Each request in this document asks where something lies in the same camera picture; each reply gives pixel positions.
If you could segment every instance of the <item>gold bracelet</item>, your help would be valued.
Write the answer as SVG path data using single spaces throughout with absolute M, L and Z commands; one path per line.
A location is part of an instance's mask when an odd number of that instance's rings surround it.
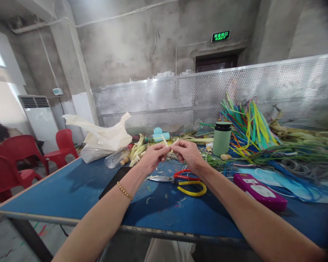
M 130 200 L 132 201 L 134 198 L 132 196 L 130 196 L 125 190 L 124 188 L 121 187 L 121 185 L 119 184 L 119 181 L 117 182 L 117 185 L 119 186 L 120 190 L 123 191 L 123 193 L 130 198 Z

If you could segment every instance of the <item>hand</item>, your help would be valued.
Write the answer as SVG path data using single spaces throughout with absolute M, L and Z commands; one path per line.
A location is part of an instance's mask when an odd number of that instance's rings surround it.
M 171 148 L 165 147 L 164 144 L 150 146 L 135 167 L 140 168 L 144 175 L 149 175 L 156 169 L 160 161 L 166 160 L 170 150 Z
M 210 167 L 202 158 L 197 145 L 193 142 L 179 140 L 175 145 L 171 146 L 171 149 L 178 153 L 177 158 L 179 161 L 181 163 L 186 161 L 190 170 L 198 176 L 203 169 Z

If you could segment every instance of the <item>ceiling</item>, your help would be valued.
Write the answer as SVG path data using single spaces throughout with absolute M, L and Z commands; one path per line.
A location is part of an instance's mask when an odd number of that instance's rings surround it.
M 30 16 L 32 12 L 15 0 L 0 0 L 0 20 L 7 20 L 14 16 Z

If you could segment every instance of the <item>air conditioner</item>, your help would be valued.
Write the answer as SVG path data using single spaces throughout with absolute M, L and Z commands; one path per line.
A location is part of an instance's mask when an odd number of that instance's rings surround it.
M 43 141 L 44 154 L 58 150 L 58 128 L 46 96 L 19 95 L 21 105 L 37 140 Z

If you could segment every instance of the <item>white plastic bag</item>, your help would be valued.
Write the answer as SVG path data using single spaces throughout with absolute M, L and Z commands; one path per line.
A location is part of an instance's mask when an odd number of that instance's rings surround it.
M 91 124 L 77 115 L 63 115 L 62 117 L 66 119 L 66 125 L 80 126 L 88 132 L 84 140 L 86 146 L 80 152 L 86 163 L 110 155 L 132 141 L 132 137 L 125 130 L 125 121 L 131 117 L 129 113 L 125 113 L 119 123 L 109 128 Z

